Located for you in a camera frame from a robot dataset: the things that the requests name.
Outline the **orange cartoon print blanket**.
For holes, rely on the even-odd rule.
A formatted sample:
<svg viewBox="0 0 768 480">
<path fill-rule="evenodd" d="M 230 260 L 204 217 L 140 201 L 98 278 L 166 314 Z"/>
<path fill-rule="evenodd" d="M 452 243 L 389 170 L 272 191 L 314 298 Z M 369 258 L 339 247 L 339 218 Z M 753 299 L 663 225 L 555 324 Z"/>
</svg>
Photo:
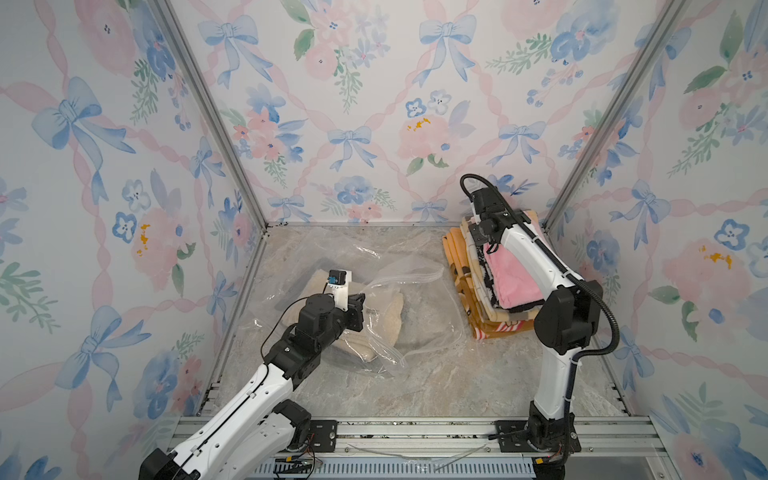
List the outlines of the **orange cartoon print blanket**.
<svg viewBox="0 0 768 480">
<path fill-rule="evenodd" d="M 534 329 L 534 320 L 512 325 L 493 323 L 483 319 L 483 311 L 475 295 L 475 287 L 465 250 L 465 241 L 459 227 L 453 227 L 442 238 L 443 250 L 449 265 L 455 289 L 464 309 L 472 338 L 482 341 L 510 337 Z"/>
</svg>

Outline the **black white knit blanket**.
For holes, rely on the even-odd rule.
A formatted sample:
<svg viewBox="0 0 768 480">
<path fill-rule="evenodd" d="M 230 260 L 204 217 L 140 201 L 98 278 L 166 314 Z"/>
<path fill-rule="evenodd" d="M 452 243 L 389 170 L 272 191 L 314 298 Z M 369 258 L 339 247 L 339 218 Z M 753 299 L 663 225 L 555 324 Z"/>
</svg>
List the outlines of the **black white knit blanket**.
<svg viewBox="0 0 768 480">
<path fill-rule="evenodd" d="M 493 287 L 492 278 L 490 276 L 490 269 L 486 265 L 486 262 L 485 262 L 485 259 L 484 259 L 483 247 L 476 247 L 476 248 L 477 248 L 477 254 L 478 254 L 480 265 L 485 270 L 485 272 L 484 272 L 484 282 L 485 282 L 486 288 L 488 289 L 489 295 L 491 297 L 491 303 L 492 303 L 492 305 L 494 307 L 502 309 L 499 306 L 499 303 L 498 303 L 498 301 L 497 301 L 497 299 L 495 297 L 494 291 L 492 289 L 492 287 Z M 512 309 L 512 310 L 509 310 L 509 311 L 510 312 L 521 312 L 521 311 L 524 311 L 524 310 L 527 310 L 527 309 L 531 309 L 534 306 L 536 306 L 536 305 L 529 304 L 529 305 L 524 305 L 521 309 Z"/>
</svg>

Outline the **pink fleece blanket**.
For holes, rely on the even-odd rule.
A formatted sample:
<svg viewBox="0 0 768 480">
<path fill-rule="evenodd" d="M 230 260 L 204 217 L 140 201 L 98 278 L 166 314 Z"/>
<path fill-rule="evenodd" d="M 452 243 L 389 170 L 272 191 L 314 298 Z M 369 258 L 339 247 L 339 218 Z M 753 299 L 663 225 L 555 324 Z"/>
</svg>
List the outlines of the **pink fleece blanket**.
<svg viewBox="0 0 768 480">
<path fill-rule="evenodd" d="M 490 269 L 492 289 L 502 309 L 521 309 L 524 305 L 539 305 L 544 301 L 533 277 L 509 250 L 486 244 L 483 255 Z"/>
</svg>

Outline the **clear plastic vacuum bag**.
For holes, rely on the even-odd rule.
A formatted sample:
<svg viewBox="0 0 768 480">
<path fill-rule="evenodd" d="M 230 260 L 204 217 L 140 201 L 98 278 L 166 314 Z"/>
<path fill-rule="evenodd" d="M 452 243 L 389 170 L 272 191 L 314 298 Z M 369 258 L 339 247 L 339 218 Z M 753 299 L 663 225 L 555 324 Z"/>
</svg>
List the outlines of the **clear plastic vacuum bag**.
<svg viewBox="0 0 768 480">
<path fill-rule="evenodd" d="M 303 297 L 330 293 L 331 269 L 351 271 L 350 284 L 398 288 L 404 307 L 393 348 L 366 363 L 330 346 L 324 361 L 356 373 L 399 376 L 420 356 L 463 341 L 463 310 L 438 232 L 417 227 L 316 227 L 289 238 L 275 237 L 236 330 L 237 346 L 251 354 L 267 350 L 297 321 Z"/>
</svg>

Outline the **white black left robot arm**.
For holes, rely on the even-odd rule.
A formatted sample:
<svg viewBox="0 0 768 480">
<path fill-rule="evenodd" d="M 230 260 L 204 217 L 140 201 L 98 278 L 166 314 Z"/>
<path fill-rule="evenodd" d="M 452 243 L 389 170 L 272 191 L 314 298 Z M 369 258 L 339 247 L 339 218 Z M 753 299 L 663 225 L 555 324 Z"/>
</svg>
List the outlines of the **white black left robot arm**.
<svg viewBox="0 0 768 480">
<path fill-rule="evenodd" d="M 210 421 L 167 453 L 142 462 L 140 479 L 244 479 L 275 454 L 309 448 L 311 414 L 291 399 L 319 366 L 324 350 L 364 327 L 366 295 L 313 294 L 298 321 L 262 356 L 240 392 Z"/>
</svg>

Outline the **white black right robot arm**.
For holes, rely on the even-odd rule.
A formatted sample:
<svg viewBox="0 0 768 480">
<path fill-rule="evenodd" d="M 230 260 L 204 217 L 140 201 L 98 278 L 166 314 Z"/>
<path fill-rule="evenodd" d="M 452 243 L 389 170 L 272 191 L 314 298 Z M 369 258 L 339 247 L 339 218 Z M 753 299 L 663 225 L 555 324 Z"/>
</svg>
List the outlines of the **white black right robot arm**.
<svg viewBox="0 0 768 480">
<path fill-rule="evenodd" d="M 468 195 L 483 240 L 503 247 L 520 261 L 539 288 L 544 303 L 534 319 L 543 347 L 539 385 L 529 408 L 526 442 L 549 452 L 548 463 L 562 463 L 575 432 L 570 407 L 580 354 L 596 333 L 600 292 L 586 283 L 549 248 L 533 221 L 512 209 L 493 186 Z"/>
</svg>

